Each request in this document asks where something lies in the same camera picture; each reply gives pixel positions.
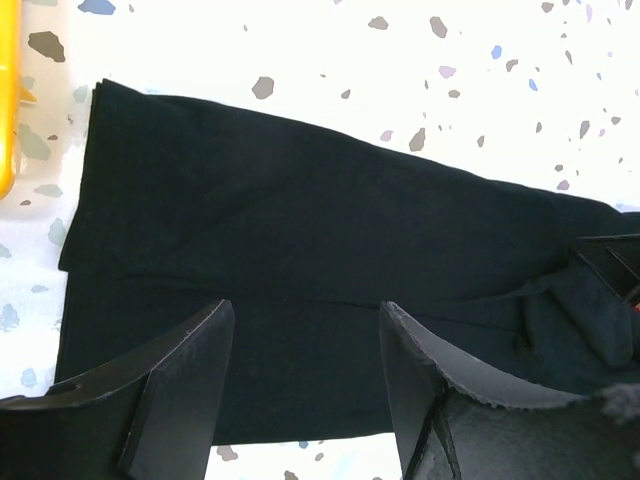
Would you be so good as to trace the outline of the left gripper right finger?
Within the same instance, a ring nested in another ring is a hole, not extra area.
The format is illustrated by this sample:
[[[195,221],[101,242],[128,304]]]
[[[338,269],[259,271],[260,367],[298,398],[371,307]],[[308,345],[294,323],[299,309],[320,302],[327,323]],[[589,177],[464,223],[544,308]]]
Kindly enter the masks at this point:
[[[581,396],[530,383],[380,306],[389,409],[406,479],[636,479],[639,387]]]

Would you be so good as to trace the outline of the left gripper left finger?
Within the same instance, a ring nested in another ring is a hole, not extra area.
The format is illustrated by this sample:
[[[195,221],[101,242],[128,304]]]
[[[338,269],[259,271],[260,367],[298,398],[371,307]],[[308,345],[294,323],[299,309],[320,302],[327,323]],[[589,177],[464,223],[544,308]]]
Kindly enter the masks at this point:
[[[222,300],[41,397],[3,399],[2,478],[204,478],[234,323]]]

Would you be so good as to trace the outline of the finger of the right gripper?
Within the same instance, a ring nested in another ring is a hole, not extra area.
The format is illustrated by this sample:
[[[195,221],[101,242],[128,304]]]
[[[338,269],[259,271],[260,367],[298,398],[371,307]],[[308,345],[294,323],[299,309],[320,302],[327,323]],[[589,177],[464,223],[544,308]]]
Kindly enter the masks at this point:
[[[617,297],[639,304],[639,213],[576,211],[571,252]]]

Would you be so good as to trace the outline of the black t shirt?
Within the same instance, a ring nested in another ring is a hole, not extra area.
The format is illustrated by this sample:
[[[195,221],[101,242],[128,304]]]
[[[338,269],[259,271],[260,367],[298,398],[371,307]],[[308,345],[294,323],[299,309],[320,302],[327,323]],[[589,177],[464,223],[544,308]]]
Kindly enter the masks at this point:
[[[639,314],[571,252],[590,199],[484,179],[317,126],[109,80],[93,91],[56,377],[226,299],[214,440],[387,432],[392,301],[509,374],[586,395],[639,379]]]

